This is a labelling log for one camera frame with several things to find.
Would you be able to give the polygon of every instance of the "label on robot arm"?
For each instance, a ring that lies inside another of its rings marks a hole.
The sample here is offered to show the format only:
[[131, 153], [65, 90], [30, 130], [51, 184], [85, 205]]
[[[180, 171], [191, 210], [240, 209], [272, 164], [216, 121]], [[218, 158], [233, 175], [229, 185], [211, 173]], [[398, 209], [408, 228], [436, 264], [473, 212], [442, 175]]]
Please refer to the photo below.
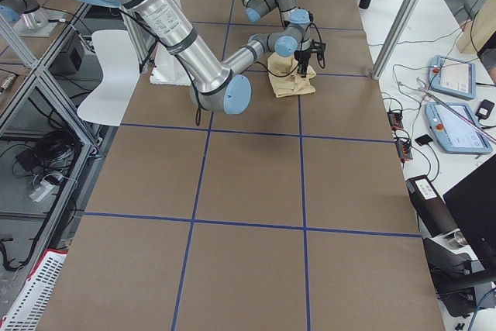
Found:
[[168, 5], [163, 4], [149, 15], [142, 15], [143, 19], [160, 38], [179, 26], [180, 20], [176, 12]]
[[437, 197], [436, 193], [432, 190], [432, 187], [427, 182], [427, 180], [417, 180], [415, 183], [417, 184], [417, 188], [425, 200]]

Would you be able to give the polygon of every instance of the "aluminum pole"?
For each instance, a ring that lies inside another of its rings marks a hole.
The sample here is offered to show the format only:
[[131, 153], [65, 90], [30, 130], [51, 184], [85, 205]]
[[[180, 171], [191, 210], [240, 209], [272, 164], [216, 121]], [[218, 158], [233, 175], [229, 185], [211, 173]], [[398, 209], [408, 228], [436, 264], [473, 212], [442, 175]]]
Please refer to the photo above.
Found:
[[387, 62], [393, 54], [396, 43], [400, 39], [400, 36], [403, 33], [403, 30], [405, 29], [406, 24], [408, 23], [408, 20], [410, 19], [410, 16], [412, 15], [418, 2], [419, 0], [403, 0], [398, 14], [393, 21], [393, 25], [387, 34], [386, 40], [384, 41], [384, 45], [377, 56], [371, 73], [372, 79], [377, 80], [382, 75], [382, 72], [388, 64]]
[[29, 50], [24, 41], [16, 34], [14, 29], [5, 21], [0, 14], [0, 36], [3, 36], [5, 41], [14, 50], [19, 59], [26, 67], [34, 67], [37, 60], [33, 53]]

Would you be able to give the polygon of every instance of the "power adapter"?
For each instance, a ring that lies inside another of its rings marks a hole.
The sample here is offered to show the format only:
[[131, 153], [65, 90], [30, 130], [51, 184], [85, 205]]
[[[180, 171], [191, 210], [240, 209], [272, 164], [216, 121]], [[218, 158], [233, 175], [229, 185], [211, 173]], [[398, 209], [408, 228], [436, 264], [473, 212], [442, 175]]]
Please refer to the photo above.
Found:
[[34, 189], [29, 197], [33, 202], [41, 202], [53, 188], [60, 184], [63, 178], [64, 176], [60, 172], [51, 172], [41, 180], [40, 185]]
[[493, 111], [494, 103], [489, 100], [482, 100], [475, 112], [475, 116], [479, 118], [479, 120], [485, 120], [489, 118], [491, 112]]
[[433, 140], [433, 139], [432, 139], [432, 137], [431, 137], [431, 136], [429, 136], [429, 135], [423, 135], [423, 136], [417, 137], [417, 138], [415, 139], [415, 142], [416, 142], [418, 145], [420, 145], [420, 146], [422, 146], [422, 145], [427, 145], [428, 143], [431, 143], [432, 141], [434, 141], [434, 140]]

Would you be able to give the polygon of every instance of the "table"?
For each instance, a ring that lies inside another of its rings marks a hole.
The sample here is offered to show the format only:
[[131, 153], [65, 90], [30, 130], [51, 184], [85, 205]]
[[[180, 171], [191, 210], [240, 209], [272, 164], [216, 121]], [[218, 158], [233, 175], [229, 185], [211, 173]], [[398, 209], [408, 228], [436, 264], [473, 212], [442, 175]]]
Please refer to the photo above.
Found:
[[[221, 59], [279, 29], [181, 3]], [[197, 128], [187, 88], [142, 76], [39, 331], [442, 329], [355, 2], [298, 3], [328, 43], [314, 95], [254, 66], [246, 112]]]
[[[363, 28], [367, 33], [367, 41], [370, 44], [370, 52], [374, 60], [381, 50], [381, 46], [377, 46], [376, 44], [384, 42], [386, 35], [388, 34], [388, 30], [394, 20], [394, 16], [398, 12], [402, 1], [403, 0], [372, 0], [369, 9], [360, 10]], [[432, 43], [403, 43], [397, 45], [384, 70], [384, 73], [380, 78], [381, 90], [387, 93], [384, 97], [390, 95], [391, 97], [398, 99], [405, 108], [417, 108], [418, 105], [416, 102], [399, 93], [398, 85], [393, 76], [393, 66], [395, 64], [403, 64], [407, 67], [427, 67], [430, 65], [430, 59], [437, 54], [445, 56], [448, 55], [449, 57], [459, 60], [473, 60], [474, 58], [477, 58], [475, 55], [466, 55], [458, 52], [458, 49], [454, 45], [460, 34], [461, 30], [458, 23], [454, 19], [444, 0], [420, 0], [408, 22], [408, 25], [405, 28], [405, 31], [403, 32], [403, 35], [401, 36], [400, 43], [405, 41], [437, 40], [441, 36], [447, 37]], [[492, 80], [489, 78], [482, 63], [478, 59], [473, 62], [476, 65], [477, 82], [492, 84]], [[395, 70], [397, 72], [398, 79], [413, 88], [417, 87], [417, 77], [427, 81], [426, 68], [417, 71], [410, 71], [402, 67], [397, 67]], [[414, 98], [422, 98], [421, 92], [414, 92], [405, 88], [403, 88], [403, 90], [412, 95]], [[435, 94], [445, 102], [467, 102], [466, 100], [455, 98], [453, 96], [443, 95], [441, 93]], [[484, 98], [496, 102], [496, 89], [477, 86], [476, 98], [468, 101], [467, 103], [473, 111], [475, 111], [479, 103]], [[388, 100], [385, 100], [385, 105], [386, 108], [388, 108]], [[398, 106], [392, 103], [392, 108], [397, 109]], [[417, 119], [415, 119], [417, 112], [405, 112], [403, 118], [404, 126], [413, 139], [429, 132], [423, 107], [421, 114]], [[485, 121], [484, 124], [487, 123], [490, 125], [491, 121], [493, 122], [494, 118]], [[432, 167], [434, 168], [434, 171], [430, 174], [432, 178], [436, 172], [436, 159], [434, 158], [434, 155], [431, 150], [425, 149], [426, 147], [421, 149], [416, 146], [416, 148], [421, 150], [430, 159]], [[441, 195], [450, 190], [462, 178], [478, 167], [478, 165], [482, 164], [489, 157], [494, 155], [494, 152], [480, 157], [475, 155], [446, 154], [441, 151], [436, 142], [432, 144], [432, 148], [436, 152], [436, 155], [440, 161], [440, 173], [433, 184], [438, 193]], [[418, 153], [418, 151], [413, 151], [413, 157], [414, 159], [412, 161], [405, 163], [405, 168], [403, 169], [405, 179], [412, 178], [420, 174], [425, 174], [428, 170], [427, 161], [421, 154]], [[436, 242], [446, 246], [446, 243], [443, 242], [443, 239], [441, 238], [436, 239]], [[462, 252], [467, 252], [471, 254], [472, 257], [475, 257], [474, 252], [470, 248], [456, 251], [456, 253]], [[466, 322], [466, 320], [461, 318], [453, 319], [450, 317], [444, 306], [441, 305], [441, 307], [443, 310], [443, 318], [446, 329], [452, 329], [458, 322]], [[477, 315], [474, 330], [489, 331], [494, 328], [495, 323], [496, 310], [485, 310]]]

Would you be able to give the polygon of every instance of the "black monitor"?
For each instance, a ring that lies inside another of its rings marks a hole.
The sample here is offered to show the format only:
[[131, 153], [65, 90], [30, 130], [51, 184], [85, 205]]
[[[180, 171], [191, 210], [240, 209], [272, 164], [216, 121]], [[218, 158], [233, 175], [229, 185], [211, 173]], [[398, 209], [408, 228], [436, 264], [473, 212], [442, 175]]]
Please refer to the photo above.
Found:
[[443, 197], [484, 269], [446, 279], [436, 288], [447, 293], [496, 282], [496, 156], [480, 165]]

